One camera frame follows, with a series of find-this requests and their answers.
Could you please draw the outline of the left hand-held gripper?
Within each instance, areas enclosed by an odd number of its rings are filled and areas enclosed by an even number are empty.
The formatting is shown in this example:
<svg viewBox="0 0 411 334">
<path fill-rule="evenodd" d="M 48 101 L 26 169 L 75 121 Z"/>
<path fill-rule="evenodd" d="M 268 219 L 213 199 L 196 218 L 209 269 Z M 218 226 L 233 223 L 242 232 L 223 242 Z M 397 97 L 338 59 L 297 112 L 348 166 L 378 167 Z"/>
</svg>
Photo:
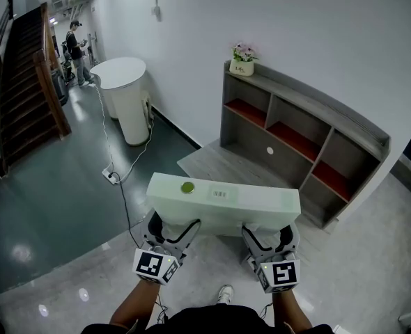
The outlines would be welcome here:
<svg viewBox="0 0 411 334">
<path fill-rule="evenodd" d="M 144 219 L 143 246 L 135 250 L 133 272 L 140 279 L 159 285 L 168 285 L 181 268 L 183 253 L 201 227 L 201 221 L 192 221 L 176 239 L 162 236 L 163 222 L 152 209 Z"/>
</svg>

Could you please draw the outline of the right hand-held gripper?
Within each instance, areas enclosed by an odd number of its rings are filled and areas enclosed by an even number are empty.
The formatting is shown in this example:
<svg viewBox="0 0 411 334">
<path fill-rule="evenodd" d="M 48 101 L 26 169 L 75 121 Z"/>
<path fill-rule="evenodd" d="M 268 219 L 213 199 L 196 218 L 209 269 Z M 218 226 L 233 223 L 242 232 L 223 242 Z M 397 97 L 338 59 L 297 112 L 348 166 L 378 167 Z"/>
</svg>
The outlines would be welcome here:
<svg viewBox="0 0 411 334">
<path fill-rule="evenodd" d="M 245 225 L 242 226 L 242 238 L 251 253 L 247 256 L 247 264 L 266 294 L 287 292 L 300 282 L 300 260 L 294 253 L 300 242 L 296 224 L 291 223 L 284 227 L 279 234 L 280 244 L 277 251 L 289 253 L 256 259 L 254 256 L 265 256 L 272 251 L 272 247 L 262 246 L 253 232 Z"/>
</svg>

